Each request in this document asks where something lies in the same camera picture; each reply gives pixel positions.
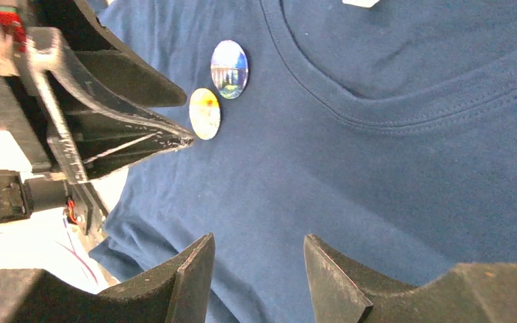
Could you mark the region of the blue round brooch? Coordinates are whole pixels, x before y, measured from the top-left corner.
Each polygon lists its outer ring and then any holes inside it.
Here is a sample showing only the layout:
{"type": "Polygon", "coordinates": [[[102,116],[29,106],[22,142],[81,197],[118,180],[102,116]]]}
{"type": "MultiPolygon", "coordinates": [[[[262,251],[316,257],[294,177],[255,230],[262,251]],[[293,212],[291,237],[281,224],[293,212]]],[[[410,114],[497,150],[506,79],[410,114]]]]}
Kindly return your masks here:
{"type": "Polygon", "coordinates": [[[223,40],[214,49],[211,78],[221,97],[233,100],[246,88],[249,64],[243,48],[233,40],[223,40]]]}

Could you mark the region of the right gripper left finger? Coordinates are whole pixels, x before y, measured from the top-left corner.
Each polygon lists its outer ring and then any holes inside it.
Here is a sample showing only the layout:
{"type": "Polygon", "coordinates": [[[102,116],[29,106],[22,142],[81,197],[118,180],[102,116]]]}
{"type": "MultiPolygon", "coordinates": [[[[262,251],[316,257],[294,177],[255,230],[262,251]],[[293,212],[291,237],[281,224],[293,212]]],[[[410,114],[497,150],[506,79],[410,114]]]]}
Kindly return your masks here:
{"type": "Polygon", "coordinates": [[[0,269],[0,322],[204,322],[215,256],[213,234],[97,294],[43,269],[0,269]]]}

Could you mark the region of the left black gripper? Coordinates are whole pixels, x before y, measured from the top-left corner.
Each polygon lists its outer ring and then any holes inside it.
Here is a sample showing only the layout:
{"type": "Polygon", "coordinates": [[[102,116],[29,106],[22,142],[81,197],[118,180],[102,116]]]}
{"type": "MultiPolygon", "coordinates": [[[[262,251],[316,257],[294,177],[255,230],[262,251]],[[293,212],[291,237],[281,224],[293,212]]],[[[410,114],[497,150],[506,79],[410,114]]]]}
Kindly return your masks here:
{"type": "Polygon", "coordinates": [[[0,225],[62,207],[102,237],[108,209],[88,182],[195,142],[154,112],[183,105],[184,90],[100,23],[105,6],[0,1],[0,131],[30,165],[28,179],[0,170],[0,225]]]}

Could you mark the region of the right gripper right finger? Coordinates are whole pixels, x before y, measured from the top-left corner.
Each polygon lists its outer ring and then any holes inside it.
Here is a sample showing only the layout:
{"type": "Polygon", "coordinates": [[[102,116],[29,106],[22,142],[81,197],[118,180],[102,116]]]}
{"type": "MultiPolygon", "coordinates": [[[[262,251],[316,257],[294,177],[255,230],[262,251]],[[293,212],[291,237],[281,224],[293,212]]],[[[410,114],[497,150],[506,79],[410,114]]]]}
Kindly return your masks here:
{"type": "Polygon", "coordinates": [[[458,263],[418,287],[314,234],[304,238],[304,257],[316,322],[517,322],[517,263],[458,263]]]}

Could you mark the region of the navy blue t-shirt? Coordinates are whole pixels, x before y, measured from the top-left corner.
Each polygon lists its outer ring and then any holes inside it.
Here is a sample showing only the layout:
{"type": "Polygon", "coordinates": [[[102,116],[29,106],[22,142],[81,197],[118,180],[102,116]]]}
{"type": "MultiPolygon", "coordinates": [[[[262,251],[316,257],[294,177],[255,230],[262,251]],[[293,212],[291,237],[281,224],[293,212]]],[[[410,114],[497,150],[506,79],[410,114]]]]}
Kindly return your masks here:
{"type": "Polygon", "coordinates": [[[216,241],[208,322],[312,322],[316,234],[422,285],[517,262],[517,1],[115,1],[100,21],[187,93],[234,40],[209,141],[133,166],[90,252],[119,281],[216,241]]]}

